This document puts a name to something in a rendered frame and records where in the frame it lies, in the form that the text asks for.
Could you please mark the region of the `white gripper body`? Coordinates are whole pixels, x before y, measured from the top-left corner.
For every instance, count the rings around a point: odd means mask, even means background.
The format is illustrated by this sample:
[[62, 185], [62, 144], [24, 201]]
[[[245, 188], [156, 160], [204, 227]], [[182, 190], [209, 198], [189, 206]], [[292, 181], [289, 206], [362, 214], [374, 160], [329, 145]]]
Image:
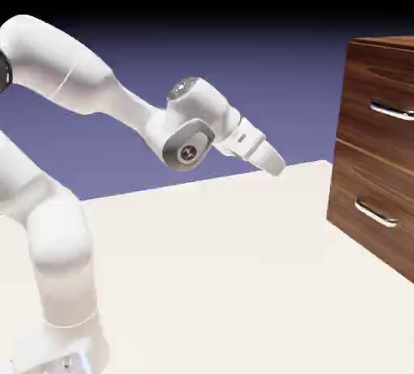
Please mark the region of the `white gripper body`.
[[286, 166], [283, 157], [267, 140], [257, 147], [248, 162], [272, 176], [279, 176]]

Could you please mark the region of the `narrow dark wood drawer front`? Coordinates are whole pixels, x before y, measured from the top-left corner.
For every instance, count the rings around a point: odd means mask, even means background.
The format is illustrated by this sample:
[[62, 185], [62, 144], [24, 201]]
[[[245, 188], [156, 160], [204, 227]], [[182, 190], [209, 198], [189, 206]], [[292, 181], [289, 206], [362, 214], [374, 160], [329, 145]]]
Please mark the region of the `narrow dark wood drawer front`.
[[[354, 202], [397, 219], [384, 227]], [[414, 283], [414, 175], [344, 142], [337, 142], [327, 219], [392, 269]]]

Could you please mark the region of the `dark wood cabinet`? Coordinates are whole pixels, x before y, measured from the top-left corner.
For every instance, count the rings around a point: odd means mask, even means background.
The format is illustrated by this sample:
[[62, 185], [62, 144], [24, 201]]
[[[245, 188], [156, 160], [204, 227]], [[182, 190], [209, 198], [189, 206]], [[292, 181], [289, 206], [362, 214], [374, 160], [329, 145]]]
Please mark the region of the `dark wood cabinet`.
[[414, 35], [348, 43], [327, 220], [414, 284]]

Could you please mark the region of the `wide dark wood drawer front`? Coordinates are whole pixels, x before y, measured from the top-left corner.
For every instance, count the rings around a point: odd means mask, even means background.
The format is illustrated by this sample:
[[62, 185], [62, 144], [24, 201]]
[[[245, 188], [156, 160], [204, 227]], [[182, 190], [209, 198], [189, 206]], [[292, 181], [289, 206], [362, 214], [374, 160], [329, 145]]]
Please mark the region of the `wide dark wood drawer front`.
[[414, 110], [414, 48], [349, 43], [337, 138], [414, 173], [414, 121], [370, 109], [371, 102]]

